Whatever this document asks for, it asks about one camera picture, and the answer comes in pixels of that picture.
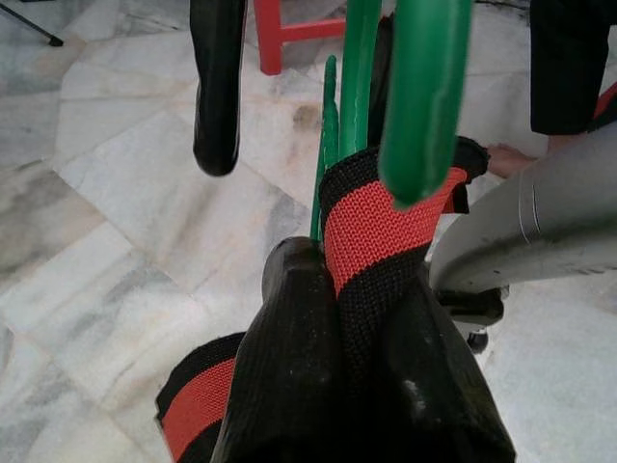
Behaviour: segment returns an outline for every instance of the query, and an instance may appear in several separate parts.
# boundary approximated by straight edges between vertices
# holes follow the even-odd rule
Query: caster wheel
[[[487,333],[470,333],[467,344],[474,354],[481,354],[489,345],[489,335]]]

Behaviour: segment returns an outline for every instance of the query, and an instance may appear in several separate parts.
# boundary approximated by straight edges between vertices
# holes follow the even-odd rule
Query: green plastic hook
[[[319,207],[319,185],[326,170],[338,162],[338,110],[335,102],[336,57],[330,56],[324,72],[324,97],[322,109],[321,140],[317,159],[317,176],[312,203],[310,237],[321,241],[321,214]]]
[[[396,5],[379,175],[398,206],[434,193],[451,165],[470,22],[470,0]]]
[[[368,101],[381,0],[349,0],[340,98],[339,159],[366,148]]]

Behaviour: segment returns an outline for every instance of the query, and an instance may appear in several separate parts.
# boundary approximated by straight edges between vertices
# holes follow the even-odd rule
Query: bare foot
[[[533,163],[533,157],[525,156],[519,150],[504,145],[490,145],[489,152],[489,172],[502,178],[509,178],[518,171],[521,171],[529,164]]]

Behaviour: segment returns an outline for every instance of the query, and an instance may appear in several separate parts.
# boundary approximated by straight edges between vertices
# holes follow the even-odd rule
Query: black trousers
[[[531,1],[531,128],[584,132],[602,85],[617,0]]]

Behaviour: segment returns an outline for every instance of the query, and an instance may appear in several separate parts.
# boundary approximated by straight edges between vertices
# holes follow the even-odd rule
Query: tripod leg
[[[7,7],[6,5],[3,5],[2,3],[0,3],[0,10],[3,10],[5,12],[7,12],[8,14],[10,14],[11,16],[17,18],[19,21],[23,22],[25,25],[27,25],[28,27],[34,29],[35,31],[43,34],[44,36],[46,36],[49,39],[49,44],[51,46],[62,46],[65,43],[63,41],[61,41],[60,39],[58,39],[56,36],[54,36],[53,34],[49,34],[47,31],[45,31],[44,29],[41,29],[41,27],[39,27],[37,24],[35,24],[34,22],[26,19],[25,17],[23,17],[21,14],[14,12],[13,10],[11,10],[9,7]]]

